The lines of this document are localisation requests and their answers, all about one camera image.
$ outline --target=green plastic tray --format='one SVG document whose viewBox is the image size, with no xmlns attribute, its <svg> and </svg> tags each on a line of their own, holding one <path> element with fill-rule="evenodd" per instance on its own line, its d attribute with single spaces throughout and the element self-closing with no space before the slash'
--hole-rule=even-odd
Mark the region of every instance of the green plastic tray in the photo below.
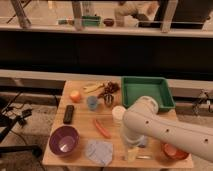
<svg viewBox="0 0 213 171">
<path fill-rule="evenodd" d="M 82 16 L 83 26 L 99 26 L 101 22 L 100 16 Z"/>
<path fill-rule="evenodd" d="M 122 102 L 130 107 L 139 97 L 151 96 L 159 105 L 159 111 L 166 112 L 175 104 L 165 78 L 161 77 L 122 77 Z"/>
</svg>

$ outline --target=blue cup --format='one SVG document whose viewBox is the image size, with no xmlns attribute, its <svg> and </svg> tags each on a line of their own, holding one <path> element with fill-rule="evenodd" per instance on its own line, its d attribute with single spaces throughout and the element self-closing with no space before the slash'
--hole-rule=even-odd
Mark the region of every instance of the blue cup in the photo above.
<svg viewBox="0 0 213 171">
<path fill-rule="evenodd" d="M 96 96 L 89 96 L 87 98 L 87 106 L 92 111 L 96 110 L 98 107 L 98 98 Z"/>
</svg>

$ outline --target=black remote control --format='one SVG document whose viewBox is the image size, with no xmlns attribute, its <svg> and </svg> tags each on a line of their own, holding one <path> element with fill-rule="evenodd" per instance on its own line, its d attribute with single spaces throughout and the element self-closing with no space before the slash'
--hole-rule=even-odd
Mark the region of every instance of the black remote control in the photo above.
<svg viewBox="0 0 213 171">
<path fill-rule="evenodd" d="M 70 124 L 72 122 L 73 111 L 74 111 L 74 106 L 67 105 L 65 114 L 64 114 L 64 120 L 63 120 L 64 124 Z"/>
</svg>

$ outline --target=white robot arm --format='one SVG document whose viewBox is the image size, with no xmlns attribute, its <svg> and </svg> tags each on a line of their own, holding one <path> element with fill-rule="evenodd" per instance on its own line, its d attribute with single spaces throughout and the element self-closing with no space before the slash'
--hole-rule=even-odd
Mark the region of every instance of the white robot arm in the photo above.
<svg viewBox="0 0 213 171">
<path fill-rule="evenodd" d="M 158 104 L 148 96 L 140 97 L 124 113 L 121 137 L 129 147 L 137 146 L 147 135 L 213 162 L 213 129 L 172 121 L 157 116 Z"/>
</svg>

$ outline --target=wooden table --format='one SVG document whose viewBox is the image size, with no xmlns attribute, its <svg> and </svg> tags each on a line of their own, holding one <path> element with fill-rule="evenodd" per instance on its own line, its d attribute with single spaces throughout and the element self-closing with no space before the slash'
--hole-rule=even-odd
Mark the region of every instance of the wooden table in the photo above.
<svg viewBox="0 0 213 171">
<path fill-rule="evenodd" d="M 161 151 L 160 142 L 154 138 L 149 138 L 149 143 L 146 148 L 140 149 L 139 155 L 151 155 L 152 159 L 136 159 L 134 162 L 124 161 L 124 146 L 121 142 L 119 135 L 119 126 L 113 123 L 113 118 L 111 114 L 112 108 L 107 108 L 104 106 L 103 99 L 100 100 L 99 107 L 96 111 L 89 111 L 86 98 L 91 95 L 99 94 L 102 89 L 95 92 L 84 93 L 83 87 L 86 84 L 94 83 L 95 81 L 67 81 L 63 90 L 61 101 L 57 114 L 55 116 L 54 123 L 52 125 L 52 131 L 63 125 L 63 116 L 65 112 L 65 107 L 68 104 L 73 104 L 69 98 L 69 94 L 72 90 L 79 90 L 82 95 L 82 101 L 80 103 L 75 103 L 75 112 L 73 117 L 72 126 L 75 127 L 79 134 L 80 140 L 77 148 L 73 151 L 73 154 L 59 158 L 54 155 L 47 144 L 43 164 L 45 165 L 69 165 L 69 166 L 96 166 L 99 165 L 93 163 L 87 159 L 84 155 L 84 150 L 86 143 L 89 139 L 99 139 L 104 141 L 110 141 L 114 146 L 113 160 L 108 165 L 109 167 L 128 167 L 128 168 L 193 168 L 193 161 L 191 155 L 181 161 L 171 161 L 169 160 Z M 114 94 L 115 105 L 121 105 L 121 91 Z M 175 110 L 170 110 L 168 113 L 161 114 L 162 117 L 169 119 L 177 119 Z M 105 139 L 96 130 L 93 125 L 93 118 L 97 118 L 101 124 L 111 133 L 111 139 Z"/>
</svg>

